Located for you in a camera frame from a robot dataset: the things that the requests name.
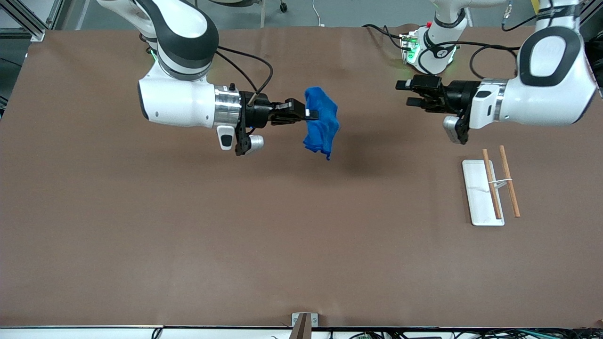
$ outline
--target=blue cloth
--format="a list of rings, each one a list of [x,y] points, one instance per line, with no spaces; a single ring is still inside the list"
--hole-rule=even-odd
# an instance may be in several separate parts
[[[320,87],[306,89],[306,108],[318,111],[318,120],[306,120],[308,135],[303,140],[308,150],[320,151],[330,160],[333,138],[339,130],[337,104]]]

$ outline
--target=wooden chopstick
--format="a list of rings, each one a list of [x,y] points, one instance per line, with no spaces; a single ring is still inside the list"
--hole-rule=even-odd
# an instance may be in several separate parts
[[[492,198],[492,205],[494,205],[494,215],[496,219],[502,219],[500,209],[498,205],[498,195],[496,195],[496,188],[494,187],[494,176],[492,175],[492,169],[490,168],[490,158],[488,157],[488,150],[482,149],[484,154],[484,165],[486,166],[486,175],[488,176],[488,186],[490,187],[490,197]]]
[[[505,147],[500,145],[500,158],[502,159],[502,171],[505,174],[505,179],[511,178],[511,172],[509,171],[509,163],[507,162],[507,154],[505,153]],[[515,187],[513,186],[513,180],[507,180],[507,187],[509,187],[509,195],[511,196],[511,204],[513,205],[513,214],[516,218],[521,217],[519,214],[519,205],[517,204],[517,197],[515,196]]]

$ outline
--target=cable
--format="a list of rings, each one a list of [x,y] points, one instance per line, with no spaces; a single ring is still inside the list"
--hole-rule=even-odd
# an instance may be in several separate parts
[[[377,26],[375,26],[375,25],[373,25],[373,24],[366,24],[366,25],[363,25],[362,27],[363,27],[363,28],[364,28],[364,27],[367,27],[367,28],[374,28],[375,30],[378,30],[378,32],[379,32],[379,33],[381,33],[381,34],[383,34],[383,35],[388,35],[388,33],[387,33],[386,31],[382,30],[381,28],[379,28],[379,27],[377,27]],[[396,39],[399,39],[399,38],[400,38],[399,36],[395,36],[395,35],[393,35],[393,34],[390,34],[390,37],[393,37],[393,38],[396,38]]]
[[[383,25],[383,29],[385,30],[385,33],[387,34],[388,37],[390,37],[391,43],[394,44],[394,46],[400,48],[402,51],[410,51],[411,49],[408,47],[402,47],[400,45],[398,45],[395,41],[394,38],[392,38],[392,34],[390,33],[390,30],[387,28],[387,26]]]
[[[18,64],[18,63],[16,63],[16,62],[14,62],[14,61],[10,61],[9,59],[0,58],[0,60],[3,60],[3,61],[6,61],[6,62],[8,62],[8,63],[12,63],[13,65],[16,65],[16,66],[22,67],[22,65],[20,65],[20,64]]]
[[[517,335],[514,333],[515,329],[492,329],[484,334],[484,338],[497,338],[497,339],[510,339],[516,338]]]
[[[253,54],[237,51],[235,49],[230,49],[230,48],[226,48],[226,47],[222,47],[222,46],[218,46],[218,48],[222,49],[224,51],[227,51],[227,52],[231,52],[231,53],[243,55],[245,57],[256,59],[256,60],[264,63],[266,66],[268,66],[268,68],[270,69],[270,74],[268,75],[268,78],[266,78],[266,81],[264,81],[264,83],[260,86],[260,88],[258,88],[256,90],[256,95],[259,95],[262,92],[262,90],[266,87],[266,85],[270,82],[270,80],[272,79],[272,75],[274,74],[274,68],[272,67],[272,65],[269,62],[267,62],[266,60],[264,60],[256,55],[253,55]]]
[[[514,30],[514,29],[516,29],[517,27],[520,27],[520,26],[522,26],[522,25],[527,24],[529,21],[532,21],[532,20],[533,20],[533,19],[535,19],[537,16],[538,16],[538,14],[534,14],[533,16],[531,16],[531,17],[529,17],[529,18],[525,19],[524,21],[521,21],[519,24],[517,24],[517,25],[515,25],[515,26],[513,26],[513,27],[511,27],[511,28],[505,28],[505,22],[503,22],[502,24],[500,24],[500,27],[501,27],[501,29],[502,29],[504,32],[510,32],[510,31],[512,31],[512,30]]]
[[[506,46],[502,46],[502,45],[493,45],[491,43],[483,43],[483,42],[472,42],[472,41],[447,41],[447,42],[440,42],[440,43],[436,43],[428,48],[426,48],[425,50],[423,50],[419,55],[418,55],[418,59],[417,59],[417,63],[418,66],[421,67],[421,69],[423,71],[425,71],[425,73],[429,74],[429,75],[434,75],[432,72],[429,72],[425,67],[423,67],[423,64],[421,63],[421,58],[423,57],[423,55],[425,55],[425,53],[427,53],[428,51],[436,48],[436,47],[440,47],[440,46],[444,46],[444,45],[471,45],[471,46],[480,46],[480,47],[484,47],[487,46],[487,48],[493,48],[493,49],[500,49],[500,50],[506,50],[506,51],[517,51],[519,49],[519,47],[506,47]]]
[[[153,330],[153,333],[151,334],[151,339],[159,339],[162,332],[163,332],[163,328],[161,328],[161,327],[155,328]]]
[[[475,57],[483,50],[485,49],[489,49],[489,48],[493,48],[492,46],[482,46],[480,48],[478,48],[477,51],[473,52],[473,54],[471,55],[471,58],[469,59],[469,69],[471,70],[471,73],[473,73],[473,75],[475,75],[476,77],[483,79],[485,77],[481,76],[473,67],[473,61],[475,59]],[[503,49],[504,51],[507,51],[509,53],[511,53],[513,55],[514,58],[517,58],[517,54],[515,54],[515,52],[512,49]]]
[[[523,332],[529,335],[533,335],[534,337],[537,338],[545,338],[545,339],[557,339],[557,337],[550,335],[550,334],[544,334],[544,333],[539,333],[539,332],[534,332],[534,331],[530,331],[527,329],[520,329],[518,330],[518,332]]]
[[[549,0],[549,3],[551,4],[551,15],[549,15],[549,23],[546,25],[547,27],[551,26],[553,16],[555,15],[555,4],[553,3],[553,0]]]
[[[386,25],[383,26],[383,29],[373,25],[373,24],[366,24],[363,25],[362,27],[367,27],[367,28],[374,28],[375,30],[377,30],[379,33],[383,34],[384,36],[388,36],[390,38],[391,43],[394,44],[394,46],[398,47],[399,49],[403,50],[403,51],[410,51],[411,49],[408,47],[402,47],[399,44],[397,44],[394,39],[398,39],[400,40],[400,36],[397,36],[395,34],[391,34],[390,33],[390,29],[387,28]]]
[[[314,9],[314,13],[316,13],[316,17],[318,18],[318,26],[322,26],[322,24],[320,22],[320,15],[318,14],[316,7],[314,6],[314,0],[312,0],[312,8]]]
[[[566,338],[567,335],[564,332],[561,332],[559,330],[556,329],[534,329],[536,332],[541,332],[541,333],[549,333],[549,334],[557,334],[557,336],[560,338]]]
[[[247,73],[245,73],[245,71],[243,71],[239,66],[237,66],[236,63],[234,63],[232,60],[228,59],[224,54],[222,54],[219,51],[216,51],[216,54],[218,54],[222,59],[226,60],[227,63],[230,63],[237,71],[239,71],[239,73],[241,73],[243,75],[243,77],[245,77],[245,79],[247,79],[247,81],[249,82],[249,84],[251,85],[251,87],[253,88],[253,90],[257,91],[257,87],[256,84],[253,83],[253,81],[251,80],[251,78],[247,75]]]

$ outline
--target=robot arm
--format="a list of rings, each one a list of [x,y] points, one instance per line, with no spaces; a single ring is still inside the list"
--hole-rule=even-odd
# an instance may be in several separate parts
[[[206,75],[218,48],[218,30],[201,10],[182,0],[97,0],[128,20],[156,52],[151,70],[138,81],[140,106],[152,122],[179,127],[216,128],[223,150],[236,155],[263,147],[247,127],[263,128],[318,119],[295,99],[271,102],[264,94],[238,91],[234,84],[213,85]]]
[[[404,47],[410,51],[404,53],[405,63],[409,63],[419,72],[438,74],[452,62],[456,45],[436,44],[458,41],[467,27],[466,8],[492,7],[503,4],[507,0],[430,0],[435,6],[435,17],[430,26],[420,27],[404,38]],[[418,63],[418,56],[430,49]]]
[[[515,78],[453,81],[444,86],[440,77],[415,75],[399,81],[396,88],[421,95],[409,98],[409,106],[456,115],[444,119],[444,129],[458,144],[467,142],[470,128],[492,122],[540,126],[577,122],[597,85],[579,33],[579,0],[553,3],[540,1],[536,31],[519,51]]]

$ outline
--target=brown paper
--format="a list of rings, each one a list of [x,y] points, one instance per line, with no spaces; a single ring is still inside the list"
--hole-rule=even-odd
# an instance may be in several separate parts
[[[454,145],[443,115],[405,106],[394,86],[414,71],[375,31],[225,31],[223,46],[274,65],[271,100],[321,86],[341,123],[330,162],[303,148],[304,123],[258,130],[264,149],[235,157],[214,130],[143,118],[152,58],[137,35],[49,31],[29,50],[0,123],[0,325],[280,325],[303,311],[322,326],[600,325],[599,100],[570,127],[493,124]],[[474,50],[445,83],[475,79]],[[513,58],[485,51],[476,68],[512,77]],[[209,80],[250,89],[218,57]],[[500,144],[522,217],[501,194],[507,224],[475,227],[461,161]]]

